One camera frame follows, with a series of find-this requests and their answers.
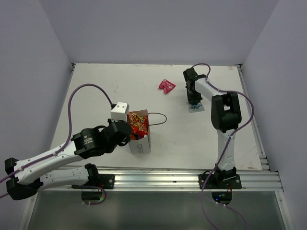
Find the silver mints sachet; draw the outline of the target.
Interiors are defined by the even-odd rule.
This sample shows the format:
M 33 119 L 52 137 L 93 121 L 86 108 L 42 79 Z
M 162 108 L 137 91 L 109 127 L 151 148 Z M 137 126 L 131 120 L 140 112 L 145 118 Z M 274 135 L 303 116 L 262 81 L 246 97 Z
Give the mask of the silver mints sachet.
M 196 113 L 196 112 L 202 112 L 204 111 L 204 107 L 201 103 L 197 105 L 189 105 L 189 112 L 190 113 Z

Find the red snack packet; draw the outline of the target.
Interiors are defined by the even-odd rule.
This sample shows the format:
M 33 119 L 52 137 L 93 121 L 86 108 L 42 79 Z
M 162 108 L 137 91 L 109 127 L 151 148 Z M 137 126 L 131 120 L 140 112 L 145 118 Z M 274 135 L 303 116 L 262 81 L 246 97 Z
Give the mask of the red snack packet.
M 127 115 L 127 120 L 132 130 L 132 134 L 130 136 L 132 140 L 142 139 L 149 134 L 149 122 L 147 116 L 130 112 Z

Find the white paper coffee bag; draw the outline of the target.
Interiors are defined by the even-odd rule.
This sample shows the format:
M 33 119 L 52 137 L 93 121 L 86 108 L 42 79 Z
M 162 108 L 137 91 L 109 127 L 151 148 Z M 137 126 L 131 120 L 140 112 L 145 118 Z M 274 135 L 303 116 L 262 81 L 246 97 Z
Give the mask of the white paper coffee bag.
M 147 154 L 147 153 L 150 153 L 151 152 L 150 126 L 158 126 L 158 125 L 164 124 L 167 121 L 167 116 L 165 114 L 162 114 L 162 113 L 148 112 L 148 110 L 140 110 L 140 111 L 133 111 L 133 112 L 137 113 L 138 115 L 147 116 L 148 122 L 149 122 L 149 115 L 161 115 L 161 116 L 164 117 L 163 122 L 154 123 L 154 124 L 150 124 L 150 122 L 149 122 L 149 134 L 147 136 L 145 136 L 144 138 L 139 139 L 139 140 L 130 139 L 129 148 L 130 148 L 130 151 L 131 151 L 132 154 Z

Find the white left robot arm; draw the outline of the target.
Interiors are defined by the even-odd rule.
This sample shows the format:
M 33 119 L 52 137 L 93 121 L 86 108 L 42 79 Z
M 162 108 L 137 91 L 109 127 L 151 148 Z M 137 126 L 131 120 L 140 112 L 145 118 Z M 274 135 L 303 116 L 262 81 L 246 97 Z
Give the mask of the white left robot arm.
M 117 146 L 130 141 L 131 127 L 123 120 L 109 122 L 108 126 L 85 128 L 68 142 L 38 156 L 18 160 L 5 160 L 7 194 L 13 200 L 22 200 L 40 190 L 72 185 L 83 189 L 102 189 L 103 182 L 94 164 L 86 164 L 71 170 L 62 166 L 91 157 L 109 154 Z

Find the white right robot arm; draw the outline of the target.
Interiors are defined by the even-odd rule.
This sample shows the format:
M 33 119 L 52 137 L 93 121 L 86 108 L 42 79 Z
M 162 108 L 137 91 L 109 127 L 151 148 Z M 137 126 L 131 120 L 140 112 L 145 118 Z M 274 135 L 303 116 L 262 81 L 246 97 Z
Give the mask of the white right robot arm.
M 199 75 L 195 69 L 183 72 L 190 111 L 202 111 L 201 100 L 211 103 L 211 123 L 218 135 L 218 159 L 212 173 L 200 176 L 201 187 L 225 189 L 236 180 L 235 134 L 242 121 L 239 98 L 236 92 L 221 92 L 210 85 L 206 75 Z

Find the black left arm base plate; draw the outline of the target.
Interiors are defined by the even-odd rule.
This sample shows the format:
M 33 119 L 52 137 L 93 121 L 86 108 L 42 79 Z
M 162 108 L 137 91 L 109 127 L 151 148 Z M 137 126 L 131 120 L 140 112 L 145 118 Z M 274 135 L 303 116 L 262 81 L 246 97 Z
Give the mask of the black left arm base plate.
M 84 187 L 99 187 L 103 189 L 113 189 L 115 183 L 114 174 L 100 174 L 98 179 L 91 179 L 83 185 L 72 185 L 73 189 L 82 189 Z

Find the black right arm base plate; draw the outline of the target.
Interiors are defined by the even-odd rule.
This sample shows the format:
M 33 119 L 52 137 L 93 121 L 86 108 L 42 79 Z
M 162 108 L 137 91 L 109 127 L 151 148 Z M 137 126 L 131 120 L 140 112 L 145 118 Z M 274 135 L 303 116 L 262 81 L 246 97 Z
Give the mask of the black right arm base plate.
M 200 189 L 202 189 L 203 184 L 209 174 L 209 171 L 205 171 L 198 175 Z M 228 179 L 217 179 L 216 176 L 214 176 L 213 174 L 212 176 L 210 176 L 208 182 L 204 186 L 204 189 L 242 189 L 240 175 L 236 174 L 235 177 Z

